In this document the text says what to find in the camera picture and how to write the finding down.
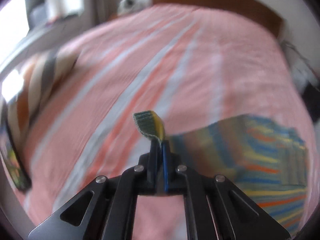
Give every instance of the white wall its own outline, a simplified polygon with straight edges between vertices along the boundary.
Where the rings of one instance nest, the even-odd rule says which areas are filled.
[[[109,0],[110,13],[116,12],[121,0]],[[285,39],[293,43],[299,52],[310,60],[314,70],[320,75],[320,27],[303,0],[259,0],[272,8],[287,21]],[[296,57],[290,57],[290,65],[306,71],[304,64]]]

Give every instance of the striped bedsheet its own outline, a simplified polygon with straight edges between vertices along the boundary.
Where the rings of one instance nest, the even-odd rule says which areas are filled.
[[[132,113],[154,110],[167,133],[240,114],[294,127],[309,149],[303,225],[319,198],[310,117],[273,36],[239,15],[154,6],[103,24],[63,47],[80,53],[67,81],[33,125],[22,161],[33,187],[16,192],[37,225],[97,175],[134,166],[150,142]],[[139,197],[134,239],[186,239],[181,196]]]

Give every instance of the orange stripe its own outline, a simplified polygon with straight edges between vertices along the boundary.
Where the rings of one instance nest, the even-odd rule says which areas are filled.
[[[220,87],[216,85],[220,82],[220,57],[215,56],[220,44],[210,35],[211,26],[214,25],[210,14],[206,14],[202,22],[205,28],[198,38],[179,88],[170,99],[169,110],[163,120],[168,134],[197,130],[206,127],[212,120],[212,99],[219,95],[216,89]]]
[[[23,90],[20,93],[18,100],[17,100],[17,115],[18,115],[18,124],[19,129],[23,130],[25,125],[28,123],[29,120],[29,103],[28,103],[28,95],[29,95],[29,85],[33,70],[36,66],[37,60],[39,55],[35,55],[28,61],[26,64],[29,66],[27,67],[25,73],[23,74],[24,84]]]
[[[163,21],[159,22],[158,25],[156,25],[156,27],[163,27],[177,18],[179,17],[174,16],[166,18]],[[146,23],[149,24],[153,21],[154,19],[150,19],[150,21],[147,21]],[[42,111],[42,116],[45,116],[45,118],[43,118],[44,120],[42,123],[37,122],[36,124],[37,129],[34,129],[35,132],[33,133],[34,139],[32,140],[32,145],[28,145],[26,147],[27,150],[24,152],[24,158],[26,160],[25,163],[29,164],[31,162],[35,149],[43,139],[44,134],[46,134],[47,130],[49,129],[49,127],[52,126],[57,116],[59,116],[64,111],[64,109],[67,107],[70,101],[76,97],[77,93],[87,84],[87,82],[89,82],[99,71],[101,71],[106,66],[107,63],[114,60],[120,53],[130,48],[132,45],[137,43],[139,40],[145,38],[146,36],[150,35],[151,33],[152,31],[150,31],[150,29],[146,29],[144,32],[139,33],[137,36],[130,38],[121,46],[114,48],[114,50],[112,50],[106,57],[100,60],[100,62],[91,65],[91,67],[88,69],[82,68],[83,66],[86,66],[88,64],[88,61],[84,60],[83,56],[79,57],[77,61],[78,67],[76,67],[76,69],[73,70],[73,75],[70,76],[68,80],[68,82],[71,84],[68,87],[68,92],[57,93],[55,101],[59,101],[60,103],[55,104],[54,107],[47,107]],[[105,49],[116,41],[117,38],[115,40],[108,40],[105,44],[103,44],[103,46],[101,46],[101,48]]]
[[[294,201],[297,201],[297,200],[301,200],[301,199],[304,199],[304,198],[306,198],[306,195],[302,195],[302,196],[298,196],[298,197],[294,197],[294,198],[289,198],[289,199],[286,199],[286,200],[258,203],[258,206],[261,207],[261,208],[270,207],[270,206],[277,206],[277,205],[291,203],[291,202],[294,202]]]
[[[83,120],[82,118],[84,117],[85,120],[86,118],[89,120],[87,124],[89,123],[89,127],[87,126],[85,129],[85,133],[81,135],[81,140],[79,141],[79,135],[76,133],[75,136],[71,136],[68,138],[75,139],[76,145],[77,145],[77,150],[73,148],[71,144],[64,145],[59,144],[59,146],[53,146],[52,142],[54,141],[60,141],[61,136],[59,133],[55,133],[53,137],[51,138],[51,142],[46,145],[46,149],[49,151],[45,150],[45,152],[51,152],[52,150],[54,152],[69,152],[67,149],[70,149],[72,154],[68,155],[68,157],[64,158],[64,162],[61,166],[60,163],[56,163],[60,158],[57,155],[54,155],[54,159],[52,162],[50,161],[50,167],[52,167],[54,170],[59,169],[59,175],[55,176],[53,180],[51,180],[50,183],[50,197],[46,199],[46,206],[51,207],[47,210],[47,216],[51,214],[52,210],[52,205],[54,203],[54,200],[56,196],[59,194],[61,188],[63,187],[63,184],[65,182],[65,179],[68,177],[70,172],[72,171],[74,164],[76,163],[77,159],[79,158],[79,155],[81,154],[83,148],[85,147],[85,144],[87,143],[87,140],[90,138],[92,133],[94,133],[95,128],[99,125],[99,123],[103,120],[105,115],[108,113],[109,109],[113,106],[113,104],[116,102],[117,97],[121,95],[121,93],[128,87],[128,85],[134,80],[136,75],[139,73],[139,71],[145,67],[145,65],[161,50],[168,42],[172,40],[172,35],[177,35],[181,31],[181,26],[186,26],[190,24],[190,21],[192,19],[186,19],[179,21],[179,23],[175,23],[172,25],[172,28],[167,28],[162,34],[159,34],[155,36],[152,40],[149,42],[146,42],[143,46],[141,46],[141,49],[137,49],[136,53],[130,54],[122,61],[119,65],[117,65],[115,68],[110,70],[108,72],[108,75],[104,76],[104,79],[100,80],[98,84],[95,84],[96,89],[100,88],[101,85],[112,87],[111,90],[106,92],[103,98],[106,98],[108,100],[107,103],[103,103],[101,105],[100,103],[97,104],[98,108],[95,108],[92,106],[86,106],[88,104],[88,101],[86,98],[89,98],[89,102],[92,102],[93,98],[92,95],[95,95],[96,92],[92,92],[91,95],[86,95],[86,97],[82,100],[82,102],[77,106],[77,110],[73,111],[73,113],[68,117],[68,127],[71,127],[72,130],[78,130],[79,127],[82,127],[81,124],[79,124],[78,120]],[[126,69],[126,74],[125,75],[119,75],[119,70],[121,71],[122,69]],[[113,86],[113,82],[119,81],[117,83],[117,86]],[[129,131],[134,131],[136,130],[134,128],[134,122],[133,119],[130,118],[128,119],[132,122],[133,128],[130,129]],[[124,136],[122,138],[129,138],[131,134]],[[107,152],[107,154],[104,154],[103,156],[106,156],[108,158],[108,164],[107,167],[105,167],[104,172],[106,174],[110,174],[112,169],[116,166],[116,163],[118,162],[118,157],[120,153],[122,152],[125,144],[123,142],[116,143],[114,147],[117,147],[113,149],[112,151]],[[48,158],[47,156],[52,156],[52,154],[47,154],[46,156],[42,155],[41,158],[39,159],[38,163],[36,164],[36,167],[34,168],[34,176],[39,176],[37,174],[42,174],[43,172],[47,172],[46,167],[48,166],[48,161],[46,159]],[[33,184],[33,190],[31,191],[31,196],[30,196],[30,207],[37,209],[38,202],[41,201],[41,196],[38,194],[35,194],[36,192],[41,191],[40,189],[41,183],[38,184]]]
[[[109,152],[109,148],[112,145],[112,141],[116,139],[116,137],[119,135],[121,130],[123,129],[123,124],[128,118],[132,118],[131,114],[136,110],[137,104],[141,102],[147,103],[147,100],[142,100],[142,97],[144,96],[146,99],[151,99],[147,105],[145,105],[144,109],[151,109],[158,101],[160,98],[163,90],[165,89],[165,86],[167,84],[167,81],[169,78],[172,76],[174,73],[174,70],[176,69],[177,63],[182,57],[176,56],[175,54],[176,49],[179,48],[180,54],[183,53],[183,49],[181,48],[181,45],[187,46],[188,45],[188,40],[192,38],[193,33],[196,32],[196,30],[199,28],[199,25],[193,26],[190,30],[188,30],[182,38],[176,43],[176,45],[170,50],[170,52],[167,53],[167,55],[161,60],[161,62],[158,64],[158,66],[154,69],[154,71],[150,74],[148,79],[143,83],[143,85],[140,87],[139,91],[134,95],[132,98],[131,102],[129,105],[126,107],[126,109],[123,111],[121,117],[117,121],[117,124],[114,126],[113,130],[109,133],[107,136],[105,142],[103,143],[102,147],[100,148],[100,151],[98,153],[98,157],[96,158],[96,161],[94,165],[91,166],[89,173],[94,173],[98,172],[98,170],[101,167],[101,163],[103,163],[103,160],[105,158],[105,153]],[[146,95],[147,88],[152,84],[153,82],[156,82],[159,74],[161,71],[164,70],[164,67],[166,65],[171,66],[166,72],[166,76],[164,77],[163,80],[161,80],[161,83],[159,82],[159,87],[156,91],[156,93],[153,92],[152,95]],[[116,174],[115,171],[119,171],[122,169],[122,167],[126,163],[126,158],[129,153],[127,152],[128,150],[128,142],[126,142],[123,151],[119,154],[119,163],[116,165],[114,171],[112,171],[112,175]],[[83,182],[83,186],[87,185],[90,182],[90,179],[86,176],[86,179]]]
[[[270,169],[260,165],[254,165],[254,164],[247,165],[246,168],[250,171],[263,171],[263,172],[272,173],[272,174],[277,174],[279,172],[279,170],[274,170],[274,169]]]
[[[237,139],[239,133],[237,120],[230,119],[219,122],[218,127],[221,131],[221,137],[226,142],[226,147],[230,152],[230,157],[237,165],[245,165],[246,160],[243,154],[243,146]]]
[[[138,132],[138,130],[134,131],[130,136],[129,140],[127,140],[127,143],[121,153],[121,156],[119,157],[120,159],[117,165],[115,166],[115,168],[113,169],[110,175],[110,178],[115,177],[121,173],[122,169],[124,168],[125,164],[128,161],[128,157],[133,146],[135,145],[135,143],[139,138],[140,138],[140,133]]]
[[[301,219],[301,216],[299,216],[299,217],[297,217],[296,219],[294,219],[294,220],[291,220],[290,222],[288,222],[288,223],[286,223],[286,224],[284,224],[284,225],[282,225],[284,228],[287,228],[287,227],[289,227],[289,226],[291,226],[291,225],[293,225],[293,224],[295,224],[295,223],[297,223],[297,222],[300,222],[300,219]]]
[[[276,141],[276,139],[274,139],[272,137],[269,137],[269,136],[264,136],[261,133],[252,133],[251,136],[256,138],[256,139],[258,139],[258,140],[264,141],[264,142],[274,142],[274,141]]]

